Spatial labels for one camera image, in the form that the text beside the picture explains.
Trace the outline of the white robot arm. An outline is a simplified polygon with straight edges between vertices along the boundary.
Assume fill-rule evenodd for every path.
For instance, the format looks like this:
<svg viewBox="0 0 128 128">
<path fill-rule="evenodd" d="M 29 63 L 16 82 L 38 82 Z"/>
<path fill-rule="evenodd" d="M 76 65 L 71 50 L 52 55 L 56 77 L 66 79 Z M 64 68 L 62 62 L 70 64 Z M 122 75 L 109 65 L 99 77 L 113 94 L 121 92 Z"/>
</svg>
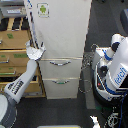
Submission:
<svg viewBox="0 0 128 128">
<path fill-rule="evenodd" d="M 20 102 L 23 93 L 32 81 L 39 60 L 46 51 L 44 43 L 39 48 L 30 46 L 26 43 L 26 53 L 29 57 L 26 71 L 15 81 L 5 86 L 4 93 L 0 94 L 0 128 L 11 128 L 16 121 L 16 105 Z"/>
</svg>

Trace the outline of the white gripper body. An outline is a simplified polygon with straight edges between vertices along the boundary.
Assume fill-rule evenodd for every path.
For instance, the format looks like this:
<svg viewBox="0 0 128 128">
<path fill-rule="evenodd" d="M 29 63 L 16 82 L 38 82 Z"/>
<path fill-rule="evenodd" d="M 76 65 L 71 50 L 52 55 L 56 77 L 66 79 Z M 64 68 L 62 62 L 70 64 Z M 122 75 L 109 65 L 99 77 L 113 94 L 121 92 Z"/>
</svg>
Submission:
<svg viewBox="0 0 128 128">
<path fill-rule="evenodd" d="M 27 55 L 31 60 L 39 60 L 43 56 L 43 53 L 45 51 L 46 51 L 45 47 L 41 47 L 40 49 L 27 47 L 26 49 Z"/>
</svg>

